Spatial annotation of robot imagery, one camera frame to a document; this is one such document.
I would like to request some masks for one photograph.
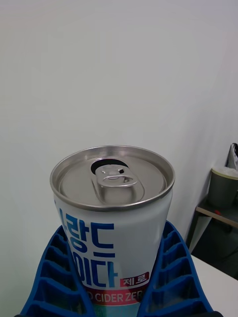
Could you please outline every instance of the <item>pull tab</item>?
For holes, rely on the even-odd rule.
[[[96,169],[97,182],[102,187],[131,187],[138,182],[130,169],[122,165],[104,165]]]

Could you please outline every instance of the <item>white wall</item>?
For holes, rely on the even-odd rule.
[[[228,0],[0,0],[0,307],[25,303],[60,225],[66,155],[145,147],[176,171],[185,236],[211,166],[238,140],[238,8]]]

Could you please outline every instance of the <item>white can label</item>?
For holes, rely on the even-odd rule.
[[[107,213],[80,210],[55,197],[74,262],[98,316],[108,316],[113,306],[136,316],[171,198],[172,193],[145,209]]]

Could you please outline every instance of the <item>white table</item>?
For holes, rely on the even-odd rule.
[[[213,310],[224,317],[238,316],[238,281],[192,256],[202,289]]]

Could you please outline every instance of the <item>can rim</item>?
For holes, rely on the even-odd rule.
[[[61,165],[65,160],[67,160],[68,158],[82,152],[82,151],[86,151],[86,150],[92,150],[92,149],[98,149],[98,148],[103,148],[103,147],[125,147],[125,148],[133,148],[133,149],[139,149],[139,150],[145,150],[151,154],[154,154],[154,155],[157,155],[158,157],[162,158],[167,164],[168,166],[170,167],[171,169],[171,172],[173,174],[173,177],[172,177],[172,180],[170,182],[170,184],[166,187],[165,190],[163,190],[162,192],[160,192],[158,195],[154,196],[154,197],[151,197],[151,198],[148,198],[146,200],[143,200],[143,201],[139,201],[139,202],[136,202],[136,203],[133,203],[133,204],[127,204],[127,205],[123,205],[123,206],[110,206],[110,205],[106,205],[106,206],[95,206],[95,205],[90,205],[90,204],[81,204],[77,201],[73,201],[72,199],[69,199],[68,197],[62,195],[58,189],[55,188],[54,186],[54,182],[53,182],[53,176],[55,174],[55,170],[59,167],[59,165]],[[83,149],[83,150],[80,150],[80,151],[77,151],[77,152],[74,152],[70,155],[68,155],[67,157],[63,158],[52,170],[51,172],[51,175],[50,175],[50,186],[51,186],[51,189],[53,190],[53,193],[59,198],[61,199],[63,202],[71,205],[71,206],[74,206],[74,207],[77,207],[77,208],[81,208],[83,210],[88,210],[88,211],[104,211],[104,212],[109,212],[109,211],[124,211],[124,210],[131,210],[131,209],[135,209],[135,208],[140,208],[140,207],[143,207],[147,204],[150,204],[162,197],[164,197],[166,194],[168,194],[173,185],[174,185],[174,182],[175,182],[175,171],[174,171],[174,168],[172,167],[172,165],[170,164],[170,162],[164,158],[163,156],[159,155],[158,153],[154,152],[154,151],[151,151],[151,150],[148,150],[148,149],[145,149],[145,148],[140,148],[140,147],[134,147],[134,146],[129,146],[129,145],[102,145],[102,146],[96,146],[96,147],[91,147],[91,148],[87,148],[87,149]]]

